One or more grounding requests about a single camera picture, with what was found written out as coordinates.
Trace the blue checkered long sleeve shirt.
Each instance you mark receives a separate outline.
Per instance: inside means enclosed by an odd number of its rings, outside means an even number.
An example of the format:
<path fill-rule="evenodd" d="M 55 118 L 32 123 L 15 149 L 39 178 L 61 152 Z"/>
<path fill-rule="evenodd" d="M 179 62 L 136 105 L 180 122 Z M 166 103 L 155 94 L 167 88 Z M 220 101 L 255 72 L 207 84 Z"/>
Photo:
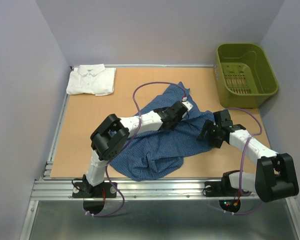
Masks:
<path fill-rule="evenodd" d="M 193 108 L 174 130 L 139 133 L 110 165 L 137 182 L 156 180 L 178 170 L 185 157 L 210 151 L 212 147 L 197 138 L 213 113 L 200 111 L 190 95 L 187 99 Z"/>

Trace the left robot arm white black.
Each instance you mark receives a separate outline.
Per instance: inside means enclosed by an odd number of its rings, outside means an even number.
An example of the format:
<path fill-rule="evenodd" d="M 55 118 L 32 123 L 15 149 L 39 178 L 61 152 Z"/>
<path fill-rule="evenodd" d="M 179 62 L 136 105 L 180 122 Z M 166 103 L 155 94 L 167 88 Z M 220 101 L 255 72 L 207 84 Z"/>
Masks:
<path fill-rule="evenodd" d="M 172 106 L 133 117 L 107 116 L 90 136 L 90 165 L 82 178 L 85 193 L 90 197 L 101 193 L 106 166 L 125 148 L 127 139 L 145 132 L 173 130 L 192 108 L 192 103 L 184 98 Z"/>

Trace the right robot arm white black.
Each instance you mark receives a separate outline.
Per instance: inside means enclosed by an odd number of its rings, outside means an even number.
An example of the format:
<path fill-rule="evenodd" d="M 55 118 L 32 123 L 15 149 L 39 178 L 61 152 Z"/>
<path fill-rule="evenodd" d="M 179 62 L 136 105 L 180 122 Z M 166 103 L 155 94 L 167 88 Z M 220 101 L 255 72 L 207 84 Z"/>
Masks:
<path fill-rule="evenodd" d="M 294 160 L 287 153 L 278 153 L 259 142 L 241 124 L 234 124 L 227 109 L 214 112 L 214 120 L 206 120 L 198 140 L 221 148 L 227 143 L 242 152 L 256 166 L 255 173 L 242 169 L 223 173 L 220 181 L 208 182 L 203 191 L 207 197 L 256 194 L 264 203 L 299 194 Z"/>

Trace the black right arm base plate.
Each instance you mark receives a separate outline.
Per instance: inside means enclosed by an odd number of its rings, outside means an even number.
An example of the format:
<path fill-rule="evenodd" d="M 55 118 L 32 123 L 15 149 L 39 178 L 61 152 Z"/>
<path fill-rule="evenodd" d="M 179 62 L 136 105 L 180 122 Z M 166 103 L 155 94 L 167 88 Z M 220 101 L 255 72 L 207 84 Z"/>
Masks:
<path fill-rule="evenodd" d="M 205 197 L 235 197 L 238 196 L 239 190 L 230 185 L 223 184 L 221 181 L 206 181 L 202 194 Z"/>

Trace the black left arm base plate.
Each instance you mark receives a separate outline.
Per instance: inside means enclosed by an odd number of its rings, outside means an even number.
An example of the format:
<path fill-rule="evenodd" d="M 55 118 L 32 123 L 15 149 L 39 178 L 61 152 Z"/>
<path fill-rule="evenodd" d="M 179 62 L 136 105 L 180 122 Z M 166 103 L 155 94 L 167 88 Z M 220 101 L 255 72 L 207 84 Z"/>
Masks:
<path fill-rule="evenodd" d="M 72 197 L 74 199 L 102 199 L 103 197 L 113 199 L 117 197 L 117 190 L 109 182 L 102 182 L 91 188 L 85 183 L 77 181 L 74 182 Z"/>

